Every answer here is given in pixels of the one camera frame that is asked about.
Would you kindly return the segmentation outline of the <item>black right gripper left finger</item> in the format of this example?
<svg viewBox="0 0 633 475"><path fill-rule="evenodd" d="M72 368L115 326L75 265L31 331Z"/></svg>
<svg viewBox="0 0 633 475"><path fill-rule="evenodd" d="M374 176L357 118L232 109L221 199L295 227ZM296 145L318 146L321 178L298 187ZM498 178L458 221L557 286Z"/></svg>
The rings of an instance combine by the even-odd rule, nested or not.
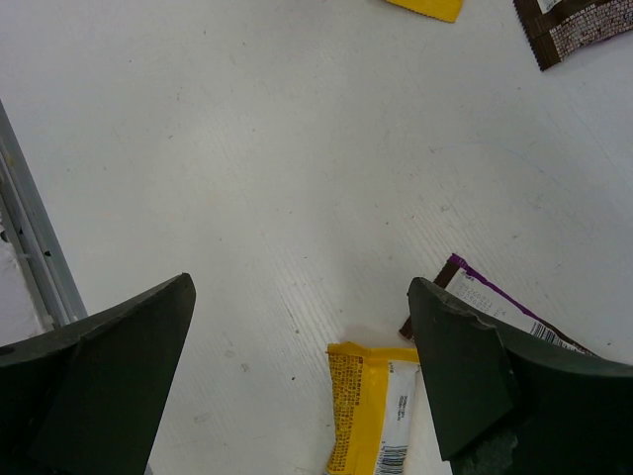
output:
<svg viewBox="0 0 633 475"><path fill-rule="evenodd" d="M182 273L2 346L2 473L144 473L195 302Z"/></svg>

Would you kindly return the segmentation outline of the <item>yellow M&M packet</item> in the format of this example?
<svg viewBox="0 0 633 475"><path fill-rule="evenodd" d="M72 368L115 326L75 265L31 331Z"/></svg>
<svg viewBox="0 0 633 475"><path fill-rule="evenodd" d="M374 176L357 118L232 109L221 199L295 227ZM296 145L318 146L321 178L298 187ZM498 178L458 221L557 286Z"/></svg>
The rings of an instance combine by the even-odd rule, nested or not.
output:
<svg viewBox="0 0 633 475"><path fill-rule="evenodd" d="M455 23L463 0L388 0L388 3L445 23Z"/></svg>

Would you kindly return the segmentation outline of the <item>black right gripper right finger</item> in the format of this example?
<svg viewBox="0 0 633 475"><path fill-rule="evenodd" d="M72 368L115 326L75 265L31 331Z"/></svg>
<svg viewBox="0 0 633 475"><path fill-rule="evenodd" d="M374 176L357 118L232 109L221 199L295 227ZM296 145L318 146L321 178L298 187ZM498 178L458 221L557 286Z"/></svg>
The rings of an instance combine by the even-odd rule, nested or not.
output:
<svg viewBox="0 0 633 475"><path fill-rule="evenodd" d="M424 278L407 296L453 473L631 473L631 366L517 330Z"/></svg>

